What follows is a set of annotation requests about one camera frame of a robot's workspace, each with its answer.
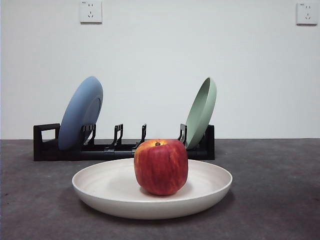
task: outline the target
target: white wall outlet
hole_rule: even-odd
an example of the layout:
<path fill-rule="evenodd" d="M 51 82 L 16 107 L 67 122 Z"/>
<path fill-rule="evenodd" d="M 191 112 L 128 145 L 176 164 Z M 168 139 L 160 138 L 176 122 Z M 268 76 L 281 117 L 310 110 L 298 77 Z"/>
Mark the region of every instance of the white wall outlet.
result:
<path fill-rule="evenodd" d="M 81 23 L 102 23 L 102 1 L 80 2 Z"/>
<path fill-rule="evenodd" d="M 297 25 L 317 25 L 319 21 L 319 4 L 317 2 L 299 2 L 296 4 Z"/>

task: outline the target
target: apple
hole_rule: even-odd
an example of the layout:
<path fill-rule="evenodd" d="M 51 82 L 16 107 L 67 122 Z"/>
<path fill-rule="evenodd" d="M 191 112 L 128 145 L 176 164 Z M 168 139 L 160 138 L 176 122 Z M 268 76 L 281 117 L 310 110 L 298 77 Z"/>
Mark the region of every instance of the apple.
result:
<path fill-rule="evenodd" d="M 165 196 L 177 192 L 188 178 L 188 154 L 176 139 L 151 139 L 134 153 L 138 184 L 149 193 Z"/>

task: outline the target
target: dish rack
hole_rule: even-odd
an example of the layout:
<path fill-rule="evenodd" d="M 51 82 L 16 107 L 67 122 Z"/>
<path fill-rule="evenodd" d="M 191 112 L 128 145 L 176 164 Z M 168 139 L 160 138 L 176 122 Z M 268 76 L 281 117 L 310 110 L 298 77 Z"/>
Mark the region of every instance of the dish rack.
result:
<path fill-rule="evenodd" d="M 43 140 L 42 132 L 54 130 L 54 139 Z M 96 141 L 96 124 L 83 125 L 80 129 L 81 138 L 73 148 L 60 150 L 58 146 L 60 124 L 42 124 L 33 126 L 33 160 L 34 161 L 110 161 L 117 159 L 133 158 L 138 146 L 146 140 L 147 124 L 141 127 L 141 139 L 122 139 L 124 125 L 114 126 L 113 140 L 109 144 Z M 183 144 L 186 143 L 187 125 L 180 125 L 180 133 L 177 138 Z M 215 159 L 215 127 L 208 125 L 206 131 L 196 147 L 187 150 L 189 159 L 214 160 Z"/>

